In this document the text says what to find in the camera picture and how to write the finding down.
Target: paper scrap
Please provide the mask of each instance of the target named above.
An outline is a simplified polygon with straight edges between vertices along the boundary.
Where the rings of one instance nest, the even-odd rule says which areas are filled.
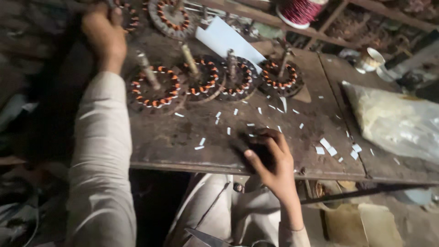
[[[337,154],[337,150],[335,150],[334,147],[330,147],[327,150],[328,150],[328,153],[331,155],[331,157]]]
[[[323,147],[326,148],[326,150],[328,150],[331,147],[331,145],[329,144],[329,142],[325,138],[322,138],[320,140],[320,143],[323,145]]]
[[[265,57],[219,16],[212,20],[206,30],[198,27],[195,37],[222,58],[226,58],[227,51],[233,49],[235,56],[249,60],[258,74],[262,72],[258,64],[264,61]]]
[[[354,149],[355,152],[359,153],[361,152],[361,147],[358,144],[354,144],[352,145],[352,148]]]
[[[206,140],[206,138],[203,137],[200,141],[200,144],[198,144],[198,146],[203,146],[205,140]]]
[[[354,150],[352,150],[352,152],[351,152],[351,156],[352,156],[352,158],[354,158],[354,160],[357,160],[357,159],[358,159],[358,153],[355,152]]]
[[[325,150],[322,147],[316,147],[317,154],[325,154]]]

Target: clear plastic bag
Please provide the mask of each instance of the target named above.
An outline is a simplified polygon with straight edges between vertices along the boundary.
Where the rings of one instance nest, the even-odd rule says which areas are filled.
[[[439,104],[342,84],[364,138],[396,155],[439,164]]]

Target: left hand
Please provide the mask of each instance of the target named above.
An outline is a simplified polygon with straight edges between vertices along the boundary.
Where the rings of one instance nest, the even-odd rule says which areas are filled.
[[[108,6],[100,2],[82,19],[82,30],[100,59],[100,71],[120,73],[126,57],[125,32],[121,26],[122,11],[115,8],[108,19]]]

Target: hand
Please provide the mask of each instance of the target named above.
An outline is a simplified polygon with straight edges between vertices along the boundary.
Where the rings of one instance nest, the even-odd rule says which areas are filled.
[[[286,213],[292,230],[304,227],[302,210],[294,181],[294,159],[282,133],[265,128],[256,132],[258,135],[252,143],[265,145],[273,155],[275,168],[270,172],[253,150],[246,150],[245,157],[254,167],[265,184],[279,199],[282,205],[281,214]]]
[[[120,73],[126,56],[122,11],[115,8],[108,19],[108,6],[101,2],[84,15],[82,30],[100,59],[100,71]]]

